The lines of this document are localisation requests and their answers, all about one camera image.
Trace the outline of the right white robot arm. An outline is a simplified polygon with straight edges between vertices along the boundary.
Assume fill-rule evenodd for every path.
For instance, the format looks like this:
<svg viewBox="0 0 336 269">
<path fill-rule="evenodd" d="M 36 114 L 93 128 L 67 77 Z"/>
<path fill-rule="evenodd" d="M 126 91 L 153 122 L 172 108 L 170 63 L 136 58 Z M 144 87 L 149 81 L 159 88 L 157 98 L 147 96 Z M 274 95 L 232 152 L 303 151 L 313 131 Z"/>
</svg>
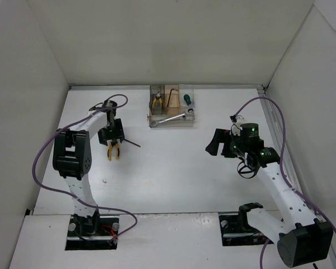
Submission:
<svg viewBox="0 0 336 269">
<path fill-rule="evenodd" d="M 216 156 L 220 144 L 223 157 L 239 159 L 264 183 L 282 216 L 277 219 L 261 204 L 247 203 L 239 207 L 238 227 L 263 233 L 276 245 L 281 260 L 289 268 L 326 259 L 332 226 L 318 220 L 297 191 L 285 182 L 281 158 L 274 148 L 265 146 L 259 137 L 258 124 L 232 125 L 231 130 L 217 128 L 206 151 Z"/>
</svg>

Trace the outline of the yellow handled needle-nose pliers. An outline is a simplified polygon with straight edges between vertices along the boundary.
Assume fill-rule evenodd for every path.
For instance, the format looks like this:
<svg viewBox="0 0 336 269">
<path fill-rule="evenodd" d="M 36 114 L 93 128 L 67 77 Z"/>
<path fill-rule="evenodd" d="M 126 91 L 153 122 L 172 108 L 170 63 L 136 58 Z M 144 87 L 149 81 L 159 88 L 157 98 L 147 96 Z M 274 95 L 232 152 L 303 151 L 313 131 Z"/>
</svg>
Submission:
<svg viewBox="0 0 336 269">
<path fill-rule="evenodd" d="M 116 160 L 120 159 L 120 147 L 117 140 L 111 140 L 109 143 L 109 148 L 107 152 L 107 157 L 109 161 L 112 161 L 113 156 Z"/>
</svg>

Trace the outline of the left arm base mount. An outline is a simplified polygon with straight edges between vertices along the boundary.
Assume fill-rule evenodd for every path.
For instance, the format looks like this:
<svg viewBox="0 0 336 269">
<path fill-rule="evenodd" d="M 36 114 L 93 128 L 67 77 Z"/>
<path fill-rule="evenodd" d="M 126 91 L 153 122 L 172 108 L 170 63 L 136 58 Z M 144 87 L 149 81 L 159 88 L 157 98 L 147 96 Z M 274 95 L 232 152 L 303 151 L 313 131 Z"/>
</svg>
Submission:
<svg viewBox="0 0 336 269">
<path fill-rule="evenodd" d="M 117 216 L 94 216 L 85 219 L 72 215 L 68 224 L 66 251 L 116 250 L 120 224 Z"/>
</svg>

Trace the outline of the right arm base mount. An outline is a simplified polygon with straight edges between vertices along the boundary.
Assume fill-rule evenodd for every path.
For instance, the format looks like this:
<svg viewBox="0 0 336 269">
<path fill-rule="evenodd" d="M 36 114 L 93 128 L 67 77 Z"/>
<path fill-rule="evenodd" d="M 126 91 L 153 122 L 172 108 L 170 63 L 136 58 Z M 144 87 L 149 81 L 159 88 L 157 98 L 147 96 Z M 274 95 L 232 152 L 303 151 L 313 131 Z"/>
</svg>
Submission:
<svg viewBox="0 0 336 269">
<path fill-rule="evenodd" d="M 224 247 L 272 244 L 256 228 L 248 225 L 247 213 L 252 209 L 261 209 L 259 203 L 247 203 L 239 207 L 238 212 L 219 214 L 222 245 Z"/>
</svg>

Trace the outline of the green handled stubby screwdriver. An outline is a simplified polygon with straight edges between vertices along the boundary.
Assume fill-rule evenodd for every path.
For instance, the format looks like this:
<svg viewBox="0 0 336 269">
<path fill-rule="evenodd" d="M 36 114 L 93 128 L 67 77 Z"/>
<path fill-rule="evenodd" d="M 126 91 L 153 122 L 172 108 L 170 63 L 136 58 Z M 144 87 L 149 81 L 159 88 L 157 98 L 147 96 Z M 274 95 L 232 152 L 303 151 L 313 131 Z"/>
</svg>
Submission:
<svg viewBox="0 0 336 269">
<path fill-rule="evenodd" d="M 192 100 L 191 100 L 189 94 L 185 94 L 185 95 L 183 96 L 183 99 L 184 99 L 184 102 L 186 103 L 187 106 L 190 106 L 190 105 L 192 104 Z"/>
</svg>

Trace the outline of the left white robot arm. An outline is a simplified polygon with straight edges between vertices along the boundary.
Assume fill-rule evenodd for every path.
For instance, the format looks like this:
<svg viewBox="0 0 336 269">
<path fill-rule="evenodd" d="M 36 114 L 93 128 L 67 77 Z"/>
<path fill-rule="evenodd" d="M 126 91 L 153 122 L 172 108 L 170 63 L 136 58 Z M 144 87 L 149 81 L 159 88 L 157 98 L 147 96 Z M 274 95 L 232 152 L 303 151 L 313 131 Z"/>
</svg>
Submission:
<svg viewBox="0 0 336 269">
<path fill-rule="evenodd" d="M 117 103 L 105 100 L 89 110 L 90 118 L 61 132 L 54 140 L 53 168 L 66 181 L 69 192 L 74 195 L 74 219 L 88 235 L 101 228 L 97 209 L 88 179 L 92 168 L 91 139 L 97 135 L 99 144 L 108 147 L 108 160 L 116 149 L 120 158 L 119 144 L 125 139 L 122 121 L 116 117 Z"/>
</svg>

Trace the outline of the silver ratchet wrench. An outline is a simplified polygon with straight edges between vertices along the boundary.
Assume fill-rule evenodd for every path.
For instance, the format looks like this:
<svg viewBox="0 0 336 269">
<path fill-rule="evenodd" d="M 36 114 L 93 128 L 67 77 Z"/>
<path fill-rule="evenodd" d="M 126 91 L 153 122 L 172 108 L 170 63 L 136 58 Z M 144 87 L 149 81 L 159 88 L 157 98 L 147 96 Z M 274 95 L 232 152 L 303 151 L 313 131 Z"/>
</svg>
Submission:
<svg viewBox="0 0 336 269">
<path fill-rule="evenodd" d="M 166 117 L 160 120 L 152 120 L 150 121 L 150 125 L 151 126 L 157 126 L 157 125 L 161 125 L 163 123 L 166 123 L 168 121 L 172 121 L 172 120 L 186 120 L 188 116 L 193 115 L 194 114 L 194 109 L 193 108 L 189 108 L 187 109 L 185 112 L 176 114 L 176 115 L 172 115 L 170 117 Z"/>
</svg>

